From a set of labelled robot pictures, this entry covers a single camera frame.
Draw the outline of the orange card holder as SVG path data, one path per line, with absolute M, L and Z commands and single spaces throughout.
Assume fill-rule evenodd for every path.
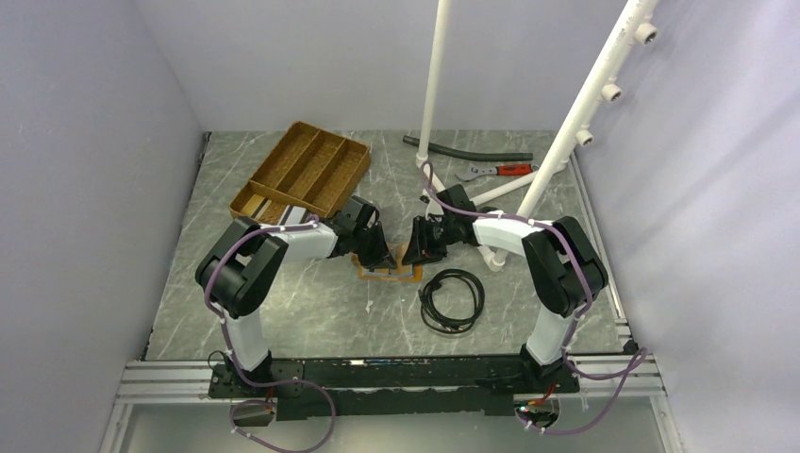
M 408 250 L 408 243 L 390 243 L 390 252 L 396 262 L 396 266 L 390 268 L 366 268 L 360 264 L 355 254 L 351 255 L 351 261 L 356 266 L 359 279 L 395 281 L 395 282 L 419 282 L 423 277 L 421 265 L 405 265 L 402 258 Z

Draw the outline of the woven brown organizer tray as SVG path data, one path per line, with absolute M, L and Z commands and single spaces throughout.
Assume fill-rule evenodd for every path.
M 335 214 L 371 164 L 370 147 L 302 121 L 293 123 L 229 205 L 232 218 L 261 195 L 321 218 Z

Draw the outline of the white card stack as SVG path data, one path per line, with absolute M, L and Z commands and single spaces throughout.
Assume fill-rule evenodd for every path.
M 253 194 L 243 205 L 242 215 L 267 225 L 298 223 L 298 220 L 289 220 L 292 209 L 296 206 L 278 203 L 261 195 Z

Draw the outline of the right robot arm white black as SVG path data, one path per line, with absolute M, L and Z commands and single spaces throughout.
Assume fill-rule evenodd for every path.
M 578 312 L 608 286 L 608 271 L 579 222 L 572 216 L 536 221 L 502 211 L 480 212 L 462 185 L 434 193 L 442 214 L 417 216 L 402 262 L 443 260 L 454 243 L 495 247 L 525 258 L 542 308 L 524 352 L 520 379 L 541 392 L 557 376 L 568 334 Z

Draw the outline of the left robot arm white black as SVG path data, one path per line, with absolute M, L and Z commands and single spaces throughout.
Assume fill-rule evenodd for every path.
M 235 218 L 203 257 L 194 278 L 222 324 L 225 354 L 234 384 L 249 396 L 271 383 L 272 353 L 258 310 L 283 263 L 353 255 L 367 269 L 394 269 L 378 208 L 352 196 L 329 218 L 315 215 L 299 224 L 267 225 Z

